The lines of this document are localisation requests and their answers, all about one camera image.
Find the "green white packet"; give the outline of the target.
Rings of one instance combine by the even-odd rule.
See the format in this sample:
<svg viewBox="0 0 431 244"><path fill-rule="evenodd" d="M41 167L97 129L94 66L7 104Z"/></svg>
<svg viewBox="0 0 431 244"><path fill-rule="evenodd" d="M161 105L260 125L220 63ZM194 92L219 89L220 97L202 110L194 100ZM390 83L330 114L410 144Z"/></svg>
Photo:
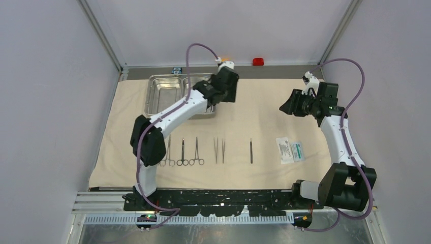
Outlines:
<svg viewBox="0 0 431 244"><path fill-rule="evenodd" d="M293 153L293 160L294 162L301 162L305 160L305 156L303 153L303 148L301 142L292 142L291 143L291 149Z"/></svg>

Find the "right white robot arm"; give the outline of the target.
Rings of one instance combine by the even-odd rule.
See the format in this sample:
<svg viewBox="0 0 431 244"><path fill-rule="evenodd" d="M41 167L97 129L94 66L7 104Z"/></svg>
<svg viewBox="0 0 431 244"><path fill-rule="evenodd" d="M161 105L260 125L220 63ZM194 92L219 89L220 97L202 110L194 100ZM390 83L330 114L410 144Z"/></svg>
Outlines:
<svg viewBox="0 0 431 244"><path fill-rule="evenodd" d="M338 106L338 85L320 82L318 88L294 89L279 110L288 115L311 115L323 132L332 165L320 182L297 180L290 202L304 208L311 201L324 206L363 211L376 182L375 169L365 166L355 150L344 107Z"/></svg>

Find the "white sterile pouch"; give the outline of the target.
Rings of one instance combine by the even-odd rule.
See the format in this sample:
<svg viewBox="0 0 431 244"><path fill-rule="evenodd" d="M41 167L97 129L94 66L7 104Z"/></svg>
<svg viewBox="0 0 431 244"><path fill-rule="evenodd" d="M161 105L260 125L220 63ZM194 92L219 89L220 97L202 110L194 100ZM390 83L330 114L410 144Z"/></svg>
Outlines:
<svg viewBox="0 0 431 244"><path fill-rule="evenodd" d="M281 164L294 163L293 152L287 137L276 138Z"/></svg>

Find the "wire mesh steel basket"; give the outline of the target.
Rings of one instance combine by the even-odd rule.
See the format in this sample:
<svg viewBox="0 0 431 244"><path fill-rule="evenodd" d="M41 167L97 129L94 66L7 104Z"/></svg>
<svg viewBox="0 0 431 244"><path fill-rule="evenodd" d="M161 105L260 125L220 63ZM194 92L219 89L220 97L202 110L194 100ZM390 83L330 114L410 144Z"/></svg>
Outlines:
<svg viewBox="0 0 431 244"><path fill-rule="evenodd" d="M191 86L201 80L209 80L211 73L192 73ZM189 85L186 74L152 75L148 80L147 95L144 113L147 116L155 115L167 109L187 95ZM196 114L191 119L213 118L216 107L211 106L205 112Z"/></svg>

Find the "beige cloth wrap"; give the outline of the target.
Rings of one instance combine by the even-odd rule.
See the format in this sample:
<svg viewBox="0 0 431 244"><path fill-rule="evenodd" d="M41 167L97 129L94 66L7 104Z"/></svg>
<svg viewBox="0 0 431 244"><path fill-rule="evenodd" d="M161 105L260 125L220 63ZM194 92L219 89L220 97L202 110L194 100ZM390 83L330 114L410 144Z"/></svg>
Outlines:
<svg viewBox="0 0 431 244"><path fill-rule="evenodd" d="M144 112L147 80L126 80L118 84L90 187L125 187L136 183L136 157L130 139L136 117ZM203 166L157 168L159 188L187 189L288 189L298 179L319 182L332 160L321 129L312 116L295 117L279 111L300 79L242 79L236 101L220 103L216 115L190 119L171 133L171 158L178 160L181 140L185 158L192 159L195 138ZM213 138L219 139L218 163ZM305 160L281 164L276 138L301 142ZM222 164L222 139L226 141ZM253 164L250 164L250 138Z"/></svg>

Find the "steel tweezers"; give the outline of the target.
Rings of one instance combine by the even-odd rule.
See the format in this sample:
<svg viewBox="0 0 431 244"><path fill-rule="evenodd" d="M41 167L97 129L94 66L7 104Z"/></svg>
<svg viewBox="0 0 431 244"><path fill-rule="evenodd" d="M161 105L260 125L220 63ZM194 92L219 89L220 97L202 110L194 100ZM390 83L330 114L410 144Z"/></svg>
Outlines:
<svg viewBox="0 0 431 244"><path fill-rule="evenodd" d="M226 148L226 141L223 138L222 139L222 164L225 163L225 148Z"/></svg>
<svg viewBox="0 0 431 244"><path fill-rule="evenodd" d="M214 158L215 163L218 163L218 151L219 151L219 139L214 137L213 138L213 147L214 147Z"/></svg>

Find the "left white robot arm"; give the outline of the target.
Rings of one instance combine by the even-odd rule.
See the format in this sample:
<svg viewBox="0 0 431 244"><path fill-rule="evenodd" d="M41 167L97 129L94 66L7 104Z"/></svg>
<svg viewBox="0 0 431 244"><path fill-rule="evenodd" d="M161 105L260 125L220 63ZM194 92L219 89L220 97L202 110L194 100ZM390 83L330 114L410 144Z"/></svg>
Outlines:
<svg viewBox="0 0 431 244"><path fill-rule="evenodd" d="M192 84L188 77L185 96L167 109L151 117L140 115L135 119L130 145L136 157L135 189L139 207L151 210L155 206L157 165L167 153L165 139L185 121L209 107L221 102L234 103L238 81L234 62L222 62L217 72L206 80Z"/></svg>

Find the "long steel forceps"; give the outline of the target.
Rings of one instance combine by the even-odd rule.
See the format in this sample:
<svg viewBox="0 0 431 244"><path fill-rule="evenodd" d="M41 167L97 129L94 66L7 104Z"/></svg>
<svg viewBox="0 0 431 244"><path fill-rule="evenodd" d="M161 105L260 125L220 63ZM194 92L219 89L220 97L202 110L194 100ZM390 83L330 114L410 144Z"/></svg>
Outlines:
<svg viewBox="0 0 431 244"><path fill-rule="evenodd" d="M167 165L169 167L174 167L175 166L175 161L173 159L171 159L171 135L169 135L169 137L168 137L165 158L162 161L160 161L159 165L161 167L165 167Z"/></svg>

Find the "steel scalpel handle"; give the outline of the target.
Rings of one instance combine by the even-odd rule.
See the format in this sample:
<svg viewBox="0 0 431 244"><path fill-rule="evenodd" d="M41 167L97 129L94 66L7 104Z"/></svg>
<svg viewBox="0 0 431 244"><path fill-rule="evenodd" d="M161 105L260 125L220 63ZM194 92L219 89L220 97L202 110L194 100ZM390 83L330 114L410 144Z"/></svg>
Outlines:
<svg viewBox="0 0 431 244"><path fill-rule="evenodd" d="M253 164L253 141L252 141L252 138L250 138L249 149L250 149L250 164Z"/></svg>

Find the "short steel scissors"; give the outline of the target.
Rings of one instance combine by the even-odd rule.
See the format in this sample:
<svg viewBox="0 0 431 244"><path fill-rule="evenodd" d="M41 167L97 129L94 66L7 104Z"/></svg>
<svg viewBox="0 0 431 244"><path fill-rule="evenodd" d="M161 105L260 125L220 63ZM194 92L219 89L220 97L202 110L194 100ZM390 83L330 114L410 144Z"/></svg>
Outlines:
<svg viewBox="0 0 431 244"><path fill-rule="evenodd" d="M188 166L189 160L185 158L185 141L184 138L181 140L181 154L180 158L176 161L177 166Z"/></svg>

